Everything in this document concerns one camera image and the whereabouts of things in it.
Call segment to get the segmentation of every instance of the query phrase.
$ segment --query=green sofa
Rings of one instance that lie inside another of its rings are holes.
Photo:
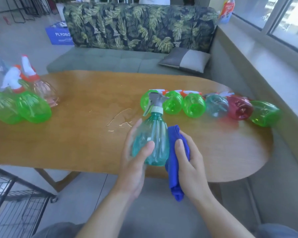
[[[50,63],[49,73],[193,75],[158,62],[174,47],[209,52],[218,18],[210,7],[112,3],[68,4],[64,16],[75,47]]]

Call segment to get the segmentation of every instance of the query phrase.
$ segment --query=wire basket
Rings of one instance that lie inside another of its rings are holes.
[[[53,195],[17,177],[0,174],[0,238],[27,238],[35,234]]]

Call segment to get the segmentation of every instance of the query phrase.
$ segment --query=window frame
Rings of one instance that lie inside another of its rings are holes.
[[[231,22],[298,71],[298,48],[273,35],[293,0],[278,0],[263,28],[233,12]]]

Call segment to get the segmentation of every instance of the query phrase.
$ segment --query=throw pillow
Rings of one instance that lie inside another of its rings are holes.
[[[203,73],[210,56],[210,54],[201,51],[175,47],[159,64],[179,68],[183,71]]]

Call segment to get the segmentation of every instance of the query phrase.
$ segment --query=wooden table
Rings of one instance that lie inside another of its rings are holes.
[[[191,76],[66,71],[42,76],[59,92],[52,118],[41,124],[0,121],[0,164],[117,174],[126,133],[142,116],[140,98],[149,89],[231,91]],[[204,157],[208,181],[242,179],[258,171],[272,151],[272,132],[250,121],[164,114],[192,136]],[[164,167],[147,176],[167,178]]]

